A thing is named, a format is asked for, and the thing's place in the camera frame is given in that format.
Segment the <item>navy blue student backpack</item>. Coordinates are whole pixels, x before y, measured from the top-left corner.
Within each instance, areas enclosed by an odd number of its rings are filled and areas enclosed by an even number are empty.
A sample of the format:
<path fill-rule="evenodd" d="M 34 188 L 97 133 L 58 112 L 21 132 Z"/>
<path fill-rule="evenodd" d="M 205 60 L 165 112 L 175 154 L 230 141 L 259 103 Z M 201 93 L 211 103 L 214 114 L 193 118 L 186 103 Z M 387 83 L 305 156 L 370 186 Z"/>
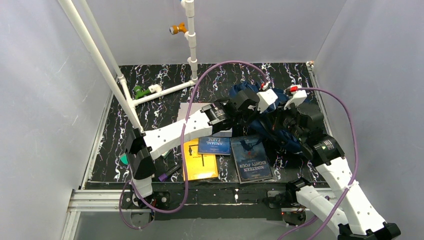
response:
<path fill-rule="evenodd" d="M 291 133 L 283 129 L 273 129 L 270 116 L 277 107 L 284 105 L 289 100 L 289 96 L 280 88 L 273 88 L 272 90 L 277 95 L 277 100 L 264 112 L 260 113 L 248 126 L 263 138 L 277 143 L 281 148 L 287 150 L 287 152 L 301 154 L 301 145 Z"/>

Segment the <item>blue Animal Farm book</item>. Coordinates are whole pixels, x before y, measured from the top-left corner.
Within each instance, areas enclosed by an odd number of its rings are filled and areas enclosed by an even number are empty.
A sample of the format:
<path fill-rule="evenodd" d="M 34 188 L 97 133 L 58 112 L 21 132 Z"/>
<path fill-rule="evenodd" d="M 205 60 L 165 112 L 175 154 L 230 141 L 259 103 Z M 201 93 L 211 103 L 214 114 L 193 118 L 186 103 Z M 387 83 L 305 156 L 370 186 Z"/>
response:
<path fill-rule="evenodd" d="M 205 136 L 198 139 L 198 153 L 210 155 L 230 155 L 231 142 L 229 137 Z"/>

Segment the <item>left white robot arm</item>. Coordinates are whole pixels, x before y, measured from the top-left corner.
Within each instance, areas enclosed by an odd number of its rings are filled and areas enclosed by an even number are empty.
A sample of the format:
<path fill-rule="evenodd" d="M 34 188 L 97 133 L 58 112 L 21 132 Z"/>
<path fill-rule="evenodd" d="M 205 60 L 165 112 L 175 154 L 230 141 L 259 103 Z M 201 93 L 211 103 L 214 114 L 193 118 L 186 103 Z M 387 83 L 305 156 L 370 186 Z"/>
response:
<path fill-rule="evenodd" d="M 124 153 L 130 167 L 130 183 L 137 197 L 141 199 L 153 193 L 154 160 L 163 153 L 193 139 L 249 124 L 264 109 L 263 102 L 258 93 L 245 89 L 164 127 L 148 131 L 133 129 L 127 137 Z"/>

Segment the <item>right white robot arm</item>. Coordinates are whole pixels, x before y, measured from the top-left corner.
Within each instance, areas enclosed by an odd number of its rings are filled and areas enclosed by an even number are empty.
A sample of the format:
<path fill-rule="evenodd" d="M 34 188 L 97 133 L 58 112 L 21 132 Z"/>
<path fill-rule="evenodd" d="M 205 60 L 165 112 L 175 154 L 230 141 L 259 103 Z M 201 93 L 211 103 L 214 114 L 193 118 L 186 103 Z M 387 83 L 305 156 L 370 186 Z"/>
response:
<path fill-rule="evenodd" d="M 324 133 L 324 115 L 318 105 L 288 103 L 276 110 L 274 118 L 273 127 L 298 139 L 304 156 L 338 199 L 332 204 L 301 177 L 288 182 L 278 200 L 310 209 L 327 222 L 338 240 L 394 240 L 401 235 L 397 224 L 387 222 L 370 203 L 336 139 Z"/>

